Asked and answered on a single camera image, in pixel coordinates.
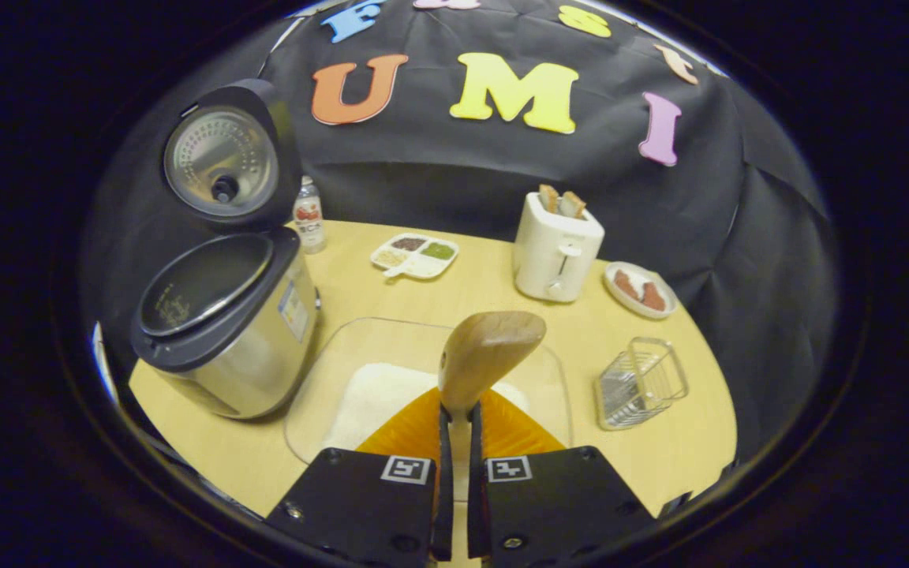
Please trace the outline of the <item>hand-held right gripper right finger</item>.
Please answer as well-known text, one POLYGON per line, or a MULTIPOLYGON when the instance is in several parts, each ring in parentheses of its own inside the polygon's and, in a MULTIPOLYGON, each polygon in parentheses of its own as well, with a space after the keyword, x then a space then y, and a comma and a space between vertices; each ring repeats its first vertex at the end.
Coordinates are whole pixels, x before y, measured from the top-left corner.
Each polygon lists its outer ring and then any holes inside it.
POLYGON ((593 446, 567 448, 501 394, 470 414, 466 553, 484 567, 563 567, 654 524, 593 446))

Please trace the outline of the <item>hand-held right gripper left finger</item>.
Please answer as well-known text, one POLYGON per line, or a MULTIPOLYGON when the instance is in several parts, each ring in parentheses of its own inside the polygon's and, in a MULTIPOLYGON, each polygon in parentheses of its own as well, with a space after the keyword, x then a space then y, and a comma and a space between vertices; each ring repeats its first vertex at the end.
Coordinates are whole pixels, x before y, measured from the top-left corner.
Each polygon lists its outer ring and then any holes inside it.
POLYGON ((321 450, 264 524, 358 565, 450 561, 455 472, 449 423, 439 391, 429 389, 356 450, 321 450))

